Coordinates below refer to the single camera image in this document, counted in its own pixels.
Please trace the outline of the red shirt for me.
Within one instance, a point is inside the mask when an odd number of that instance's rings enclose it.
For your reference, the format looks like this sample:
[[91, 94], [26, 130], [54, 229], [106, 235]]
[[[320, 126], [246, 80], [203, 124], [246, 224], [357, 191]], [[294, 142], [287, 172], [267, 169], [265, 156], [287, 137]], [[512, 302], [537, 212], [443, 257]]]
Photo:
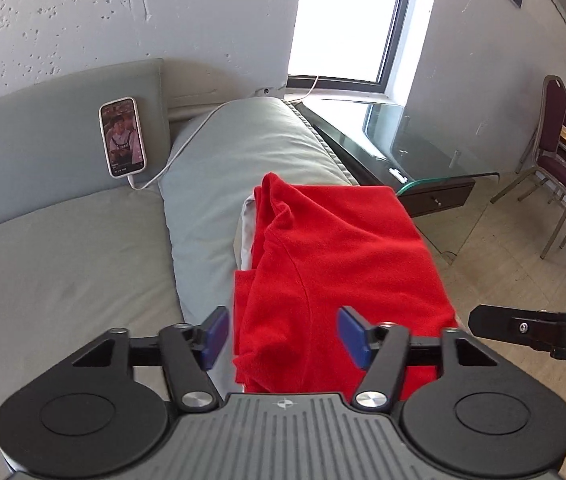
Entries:
[[255, 188], [251, 264], [235, 274], [234, 365], [249, 393], [340, 392], [363, 373], [337, 333], [337, 313], [437, 337], [455, 311], [424, 240], [391, 188]]

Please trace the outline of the grey sofa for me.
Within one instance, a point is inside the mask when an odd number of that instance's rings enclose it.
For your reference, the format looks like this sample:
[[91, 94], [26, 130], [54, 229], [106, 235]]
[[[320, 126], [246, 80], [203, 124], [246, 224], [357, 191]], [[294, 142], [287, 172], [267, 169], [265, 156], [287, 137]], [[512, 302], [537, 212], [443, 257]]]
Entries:
[[162, 198], [108, 174], [97, 121], [133, 98], [156, 174], [171, 148], [163, 74], [153, 58], [0, 98], [0, 405], [109, 327], [181, 317]]

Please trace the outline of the glass side table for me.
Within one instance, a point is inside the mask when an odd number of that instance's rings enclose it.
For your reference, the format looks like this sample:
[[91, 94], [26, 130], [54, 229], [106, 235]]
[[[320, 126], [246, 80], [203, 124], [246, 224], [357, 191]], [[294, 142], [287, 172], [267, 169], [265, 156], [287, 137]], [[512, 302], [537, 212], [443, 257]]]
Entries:
[[394, 103], [305, 98], [295, 104], [356, 182], [392, 188], [429, 244], [454, 263], [500, 174], [440, 132], [421, 132]]

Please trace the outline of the white smartphone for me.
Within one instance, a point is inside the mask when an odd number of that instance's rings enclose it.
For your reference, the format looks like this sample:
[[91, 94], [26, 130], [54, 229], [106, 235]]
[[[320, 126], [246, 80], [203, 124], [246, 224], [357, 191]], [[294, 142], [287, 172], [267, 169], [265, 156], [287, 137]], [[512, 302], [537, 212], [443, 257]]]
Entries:
[[132, 96], [103, 104], [98, 120], [110, 176], [121, 179], [144, 171], [147, 156], [138, 103]]

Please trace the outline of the window with dark frame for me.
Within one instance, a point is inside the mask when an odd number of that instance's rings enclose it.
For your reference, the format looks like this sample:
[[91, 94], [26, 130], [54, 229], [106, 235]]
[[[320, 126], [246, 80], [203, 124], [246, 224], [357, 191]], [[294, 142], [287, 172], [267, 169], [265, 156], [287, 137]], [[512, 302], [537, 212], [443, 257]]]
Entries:
[[383, 92], [409, 0], [299, 0], [290, 88]]

